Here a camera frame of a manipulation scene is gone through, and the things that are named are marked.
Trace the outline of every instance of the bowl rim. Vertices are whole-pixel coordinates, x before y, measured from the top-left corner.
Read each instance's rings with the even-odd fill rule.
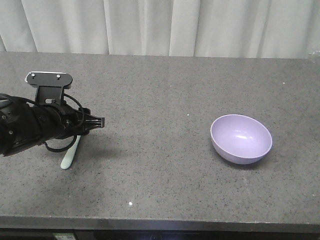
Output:
[[[259,125],[261,125],[261,126],[266,130],[266,132],[268,133],[268,136],[269,136],[270,141],[271,141],[271,142],[270,142],[270,146],[268,147],[268,149],[267,149],[263,154],[257,155],[257,156],[255,156],[255,157],[243,157],[243,156],[239,156],[239,155],[233,154],[233,153],[225,150],[224,148],[222,148],[222,147],[216,142],[216,140],[215,140],[215,138],[214,138],[214,136],[213,136],[213,134],[212,134],[212,129],[213,129],[213,126],[214,126],[214,124],[216,123],[216,121],[218,121],[218,120],[221,119],[221,118],[228,117],[228,116],[240,116],[240,117],[245,117],[245,118],[251,119],[251,120],[255,121],[256,123],[258,123]],[[227,114],[227,115],[223,115],[223,116],[218,117],[218,118],[217,118],[216,120],[214,120],[213,123],[211,124],[211,127],[210,127],[210,135],[211,135],[211,139],[214,141],[214,143],[215,143],[221,150],[223,150],[225,153],[228,153],[228,154],[230,154],[230,155],[232,155],[232,156],[234,156],[234,157],[241,158],[241,159],[256,159],[256,158],[261,158],[261,157],[265,156],[265,155],[271,150],[272,145],[273,145],[272,136],[271,136],[271,134],[270,134],[270,131],[266,128],[265,125],[263,125],[261,122],[259,122],[258,120],[254,119],[254,118],[252,118],[252,117],[249,117],[249,116],[246,116],[246,115],[241,115],[241,114]]]

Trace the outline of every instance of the granite countertop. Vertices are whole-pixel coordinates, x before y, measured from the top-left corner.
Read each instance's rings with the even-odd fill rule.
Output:
[[[1,156],[0,228],[320,232],[313,62],[0,52],[0,92],[34,99],[30,71],[72,75],[65,92],[105,128],[81,139],[68,170],[43,145]],[[210,126],[225,114],[262,122],[270,153],[223,160]]]

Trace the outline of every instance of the white curtain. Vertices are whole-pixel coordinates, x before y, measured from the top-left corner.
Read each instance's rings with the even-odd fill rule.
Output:
[[[320,0],[0,0],[0,51],[306,58]]]

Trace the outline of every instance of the bowl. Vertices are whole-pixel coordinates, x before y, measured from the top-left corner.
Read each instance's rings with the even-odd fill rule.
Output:
[[[257,120],[238,114],[217,118],[211,125],[214,149],[235,164],[252,164],[262,159],[272,147],[268,129]]]

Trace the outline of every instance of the black cable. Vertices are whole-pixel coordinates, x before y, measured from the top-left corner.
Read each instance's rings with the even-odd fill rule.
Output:
[[[65,94],[65,93],[64,93],[64,96],[67,97],[67,98],[69,98],[69,99],[71,99],[72,101],[74,101],[74,102],[79,106],[79,109],[80,109],[80,111],[81,111],[81,113],[82,113],[81,122],[80,122],[79,124],[77,124],[77,125],[75,125],[75,126],[72,127],[72,128],[74,128],[74,129],[76,129],[76,128],[80,127],[80,126],[85,122],[85,110],[84,110],[84,108],[82,107],[82,105],[80,104],[80,102],[78,102],[74,97],[72,97],[72,96],[70,96],[70,95],[68,95],[68,94]]]
[[[44,145],[45,145],[46,149],[48,149],[50,152],[61,153],[61,152],[67,151],[69,148],[71,148],[75,144],[76,140],[77,140],[77,135],[74,135],[73,139],[69,143],[69,145],[65,146],[63,148],[51,148],[48,146],[48,144],[46,142],[44,142]]]
[[[0,93],[0,100],[10,100],[14,104],[17,104],[19,108],[21,108],[20,104],[16,101],[16,98],[17,97],[10,96],[10,95],[5,94],[5,93]]]
[[[80,111],[82,113],[82,117],[81,117],[80,123],[78,123],[77,125],[71,127],[71,129],[75,129],[75,128],[78,128],[78,127],[82,126],[82,124],[85,122],[85,110],[84,110],[84,108],[82,107],[80,102],[78,102],[74,97],[72,97],[72,96],[70,96],[68,94],[65,94],[65,93],[63,95],[65,97],[71,99],[72,101],[74,101],[79,106],[79,109],[80,109]],[[69,145],[65,146],[63,148],[51,148],[51,147],[48,146],[48,144],[46,142],[44,142],[44,145],[45,145],[46,149],[48,149],[50,152],[61,153],[61,152],[64,152],[64,151],[68,150],[69,148],[71,148],[75,144],[76,140],[77,140],[77,136],[74,135],[73,136],[73,140],[69,143]]]

